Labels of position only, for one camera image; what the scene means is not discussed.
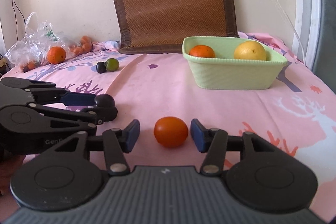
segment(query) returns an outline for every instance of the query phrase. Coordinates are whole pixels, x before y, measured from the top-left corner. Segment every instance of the white deer print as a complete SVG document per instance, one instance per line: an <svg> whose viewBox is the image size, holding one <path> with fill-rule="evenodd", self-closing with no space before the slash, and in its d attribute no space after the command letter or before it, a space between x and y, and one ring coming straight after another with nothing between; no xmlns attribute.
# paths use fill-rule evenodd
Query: white deer print
<svg viewBox="0 0 336 224"><path fill-rule="evenodd" d="M313 122L318 122L325 133L325 139L312 146L299 148L295 158L314 171L319 185L334 180L336 178L336 132L333 128L336 129L336 122L322 113L325 111L325 106L321 107L308 98L305 101L299 96L293 96L292 99L293 104L301 110L300 112L285 107L281 98L277 100L276 105L298 118L309 118Z"/></svg>

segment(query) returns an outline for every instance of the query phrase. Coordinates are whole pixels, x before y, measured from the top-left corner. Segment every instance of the pink bedsheet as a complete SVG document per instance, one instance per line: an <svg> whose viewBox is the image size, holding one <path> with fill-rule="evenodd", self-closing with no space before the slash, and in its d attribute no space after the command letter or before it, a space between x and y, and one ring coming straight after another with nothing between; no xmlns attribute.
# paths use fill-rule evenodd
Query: pink bedsheet
<svg viewBox="0 0 336 224"><path fill-rule="evenodd" d="M311 209L330 221L336 214L336 95L281 41L262 34L254 37L268 43L289 61L268 90L203 90L195 84L181 54L125 56L110 51L91 52L25 74L14 68L6 76L51 81L71 91L112 95L118 117L99 126L98 133L111 127L124 128L138 119L140 137L132 153L126 155L131 166L200 166L205 155L197 151L190 136L177 149L166 149L156 142L152 131L161 117L176 116L188 126L193 118L198 118L205 127L222 128L230 135L256 132L316 173L319 188ZM121 69L96 73L96 63L109 57L119 59ZM65 108L61 104L55 107ZM228 152L226 168L238 160L237 153ZM91 161L104 168L102 153L92 153ZM0 221L16 209L11 196L0 198Z"/></svg>

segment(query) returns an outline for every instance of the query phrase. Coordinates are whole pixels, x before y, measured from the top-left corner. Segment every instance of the bag of oranges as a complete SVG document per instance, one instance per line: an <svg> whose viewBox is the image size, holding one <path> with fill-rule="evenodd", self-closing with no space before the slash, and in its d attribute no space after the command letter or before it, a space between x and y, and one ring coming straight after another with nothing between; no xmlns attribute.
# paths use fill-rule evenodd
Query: bag of oranges
<svg viewBox="0 0 336 224"><path fill-rule="evenodd" d="M80 54L92 50L91 40L83 37L80 42L74 42L62 35L56 35L51 23L38 24L37 30L32 30L28 24L31 13L26 22L26 36L16 42L5 54L8 60L19 67L19 71L28 72L50 63L58 64Z"/></svg>

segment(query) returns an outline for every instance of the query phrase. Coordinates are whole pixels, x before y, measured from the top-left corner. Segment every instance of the human hand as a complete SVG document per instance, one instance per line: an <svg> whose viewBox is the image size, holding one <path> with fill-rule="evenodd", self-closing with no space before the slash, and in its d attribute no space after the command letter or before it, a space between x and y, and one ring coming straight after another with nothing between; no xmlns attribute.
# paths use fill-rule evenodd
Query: human hand
<svg viewBox="0 0 336 224"><path fill-rule="evenodd" d="M9 182L11 176L22 166L26 156L14 155L11 158L0 162L0 196L11 192Z"/></svg>

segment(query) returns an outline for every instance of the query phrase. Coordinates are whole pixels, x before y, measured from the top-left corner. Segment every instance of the plastic bag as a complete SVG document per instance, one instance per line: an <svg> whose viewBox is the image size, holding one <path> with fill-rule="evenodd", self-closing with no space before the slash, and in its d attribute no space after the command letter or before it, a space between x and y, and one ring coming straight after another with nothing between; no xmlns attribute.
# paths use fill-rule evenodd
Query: plastic bag
<svg viewBox="0 0 336 224"><path fill-rule="evenodd" d="M5 54L8 60L19 67L21 72L28 72L40 66L50 64L47 54L51 47L62 47L66 51L66 60L89 52L90 50L78 50L81 42L74 42L66 37L56 35L53 32L51 23L43 22L38 25L36 31L28 27L33 15L31 13L26 22L26 36L16 42Z"/></svg>

